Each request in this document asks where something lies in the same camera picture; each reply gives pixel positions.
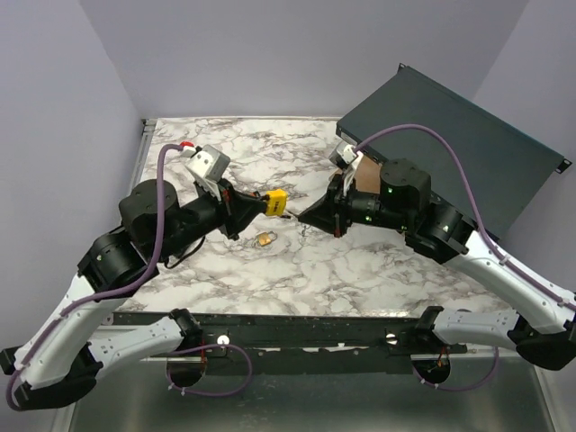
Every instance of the marble surface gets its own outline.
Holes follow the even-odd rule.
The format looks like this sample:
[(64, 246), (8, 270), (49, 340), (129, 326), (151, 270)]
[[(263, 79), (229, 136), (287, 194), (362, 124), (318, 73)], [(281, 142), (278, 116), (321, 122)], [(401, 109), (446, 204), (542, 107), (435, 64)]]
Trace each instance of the marble surface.
[[(156, 177), (159, 149), (190, 140), (231, 158), (226, 177), (243, 191), (283, 188), (298, 213), (325, 192), (338, 144), (336, 121), (322, 119), (159, 120), (142, 180)], [(166, 180), (180, 203), (195, 198), (191, 176), (169, 153)], [(267, 247), (255, 235), (277, 233)], [(239, 241), (211, 233), (202, 250), (139, 289), (124, 311), (229, 312), (416, 317), (427, 306), (497, 311), (508, 305), (472, 279), (418, 256), (395, 231), (353, 226), (333, 238), (297, 220), (258, 216)]]

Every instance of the purple cable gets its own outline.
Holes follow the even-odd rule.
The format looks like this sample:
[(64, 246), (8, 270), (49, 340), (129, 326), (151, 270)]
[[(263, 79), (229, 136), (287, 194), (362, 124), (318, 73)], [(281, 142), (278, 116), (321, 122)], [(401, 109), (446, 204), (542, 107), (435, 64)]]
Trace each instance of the purple cable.
[(470, 200), (470, 205), (472, 206), (472, 211), (474, 213), (474, 217), (476, 218), (476, 222), (478, 223), (478, 231), (480, 232), (480, 235), (481, 235), (482, 239), (484, 240), (484, 243), (486, 243), (486, 246), (488, 247), (489, 250), (492, 251), (494, 256), (496, 256), (500, 261), (504, 260), (506, 267), (508, 267), (510, 270), (512, 270), (512, 272), (514, 272), (521, 279), (524, 279), (529, 284), (532, 284), (538, 291), (546, 294), (548, 297), (553, 299), (555, 302), (557, 302), (559, 304), (563, 304), (564, 306), (566, 306), (571, 311), (576, 311), (576, 304), (574, 304), (572, 302), (565, 302), (561, 296), (557, 295), (555, 292), (549, 290), (548, 287), (539, 283), (534, 277), (527, 274), (524, 270), (519, 268), (514, 263), (511, 263), (509, 260), (505, 259), (506, 256), (500, 252), (500, 250), (498, 249), (496, 244), (492, 241), (492, 239), (488, 235), (486, 228), (484, 227), (484, 222), (482, 221), (480, 211), (478, 210), (478, 206), (476, 205), (476, 200), (474, 199), (474, 195), (473, 195), (472, 189), (470, 187), (470, 183), (468, 183), (468, 178), (466, 177), (464, 169), (462, 168), (462, 164), (460, 163), (460, 159), (458, 159), (458, 156), (455, 154), (454, 150), (450, 147), (450, 145), (446, 142), (446, 140), (444, 138), (442, 138), (438, 133), (436, 133), (433, 130), (431, 130), (430, 128), (427, 128), (426, 126), (422, 126), (420, 124), (412, 124), (412, 123), (399, 124), (397, 126), (392, 126), (390, 128), (380, 130), (379, 132), (376, 132), (374, 135), (371, 135), (370, 137), (366, 138), (364, 141), (362, 141), (360, 144), (358, 144), (355, 147), (354, 152), (357, 153), (358, 151), (360, 151), (364, 147), (368, 146), (368, 144), (370, 144), (374, 140), (378, 140), (379, 138), (383, 137), (384, 135), (388, 135), (389, 133), (393, 133), (393, 132), (397, 132), (397, 131), (405, 131), (405, 130), (416, 130), (416, 131), (423, 131), (423, 132), (427, 133), (428, 135), (430, 135), (433, 138), (435, 138), (436, 140), (438, 140), (444, 146), (446, 151), (450, 154), (450, 157), (452, 158), (452, 160), (454, 161), (454, 164), (458, 168), (458, 171), (460, 173), (460, 177), (462, 178), (464, 189), (466, 190), (466, 194), (468, 195), (468, 199)]
[(226, 398), (228, 396), (233, 396), (235, 394), (243, 392), (248, 387), (248, 385), (250, 384), (250, 381), (252, 379), (252, 361), (250, 360), (248, 353), (246, 351), (244, 351), (242, 348), (240, 348), (239, 346), (232, 345), (232, 344), (202, 345), (202, 346), (197, 346), (196, 348), (183, 349), (180, 351), (173, 351), (169, 354), (169, 356), (176, 356), (179, 354), (191, 354), (191, 353), (197, 353), (199, 351), (203, 351), (204, 349), (214, 349), (214, 348), (223, 348), (223, 347), (231, 348), (235, 351), (238, 351), (246, 359), (246, 364), (247, 364), (247, 368), (248, 368), (246, 380), (244, 380), (244, 382), (237, 389), (230, 390), (230, 391), (216, 392), (216, 393), (212, 393), (210, 391), (201, 391), (201, 390), (188, 390), (185, 387), (178, 387), (176, 384), (174, 384), (174, 382), (172, 381), (172, 377), (170, 376), (170, 372), (166, 369), (166, 378), (168, 379), (168, 382), (170, 383), (170, 387), (168, 389), (175, 388), (175, 389), (179, 390), (180, 392), (184, 392), (184, 393), (188, 393), (188, 394), (195, 394), (197, 396), (207, 396), (209, 398)]
[[(165, 198), (164, 197), (164, 160), (166, 158), (166, 153), (169, 150), (182, 151), (182, 147), (177, 146), (175, 144), (166, 144), (160, 150), (160, 153), (158, 154), (157, 181), (156, 181), (157, 208), (158, 209), (164, 209), (164, 198)], [(150, 259), (150, 261), (148, 263), (148, 267), (146, 268), (144, 273), (136, 281), (129, 283), (128, 285), (123, 286), (122, 288), (117, 288), (115, 290), (111, 290), (108, 292), (99, 292), (98, 294), (88, 295), (82, 299), (72, 301), (66, 308), (64, 308), (60, 312), (60, 317), (61, 318), (66, 317), (71, 311), (74, 311), (78, 307), (80, 307), (83, 304), (86, 304), (88, 302), (105, 300), (105, 299), (108, 299), (110, 297), (114, 297), (117, 295), (123, 295), (123, 294), (130, 293), (134, 290), (139, 289), (148, 280), (148, 278), (152, 275), (152, 273), (154, 272), (154, 269), (156, 268), (156, 264), (158, 263), (158, 260), (160, 259), (160, 253), (162, 251), (163, 237), (164, 237), (164, 212), (158, 211), (157, 212), (157, 223), (156, 223), (156, 238), (154, 240), (154, 251), (152, 252), (152, 258)], [(26, 367), (26, 365), (30, 362), (32, 357), (38, 352), (42, 343), (44, 343), (44, 341), (48, 338), (48, 336), (50, 336), (50, 334), (52, 333), (52, 331), (54, 331), (54, 329), (56, 328), (56, 326), (58, 324), (59, 324), (59, 319), (54, 319), (40, 333), (40, 335), (36, 339), (36, 342), (30, 347), (30, 351), (28, 351), (28, 353), (22, 359), (23, 368)], [(18, 379), (18, 377), (22, 373), (23, 368), (20, 370), (15, 370), (13, 372), (12, 376), (10, 377), (8, 384), (6, 385), (6, 393), (5, 393), (6, 402), (8, 403), (8, 406), (12, 410), (15, 410), (15, 411), (22, 411), (22, 409), (14, 402), (13, 388), (14, 388), (14, 385), (16, 384), (16, 380)]]
[(476, 382), (474, 384), (466, 385), (464, 387), (442, 387), (441, 385), (433, 384), (432, 382), (426, 381), (424, 378), (422, 378), (422, 375), (419, 374), (419, 372), (416, 370), (415, 367), (412, 367), (412, 371), (418, 377), (418, 379), (420, 380), (420, 382), (422, 384), (424, 384), (427, 387), (430, 387), (432, 389), (441, 390), (442, 392), (468, 392), (469, 390), (476, 390), (476, 389), (482, 387), (485, 383), (487, 383), (489, 380), (491, 380), (494, 377), (494, 375), (498, 371), (499, 360), (500, 360), (500, 351), (498, 350), (498, 347), (495, 346), (494, 347), (494, 362), (492, 363), (492, 368), (490, 369), (490, 371), (486, 374), (486, 376), (484, 376), (484, 378), (482, 378), (478, 382)]

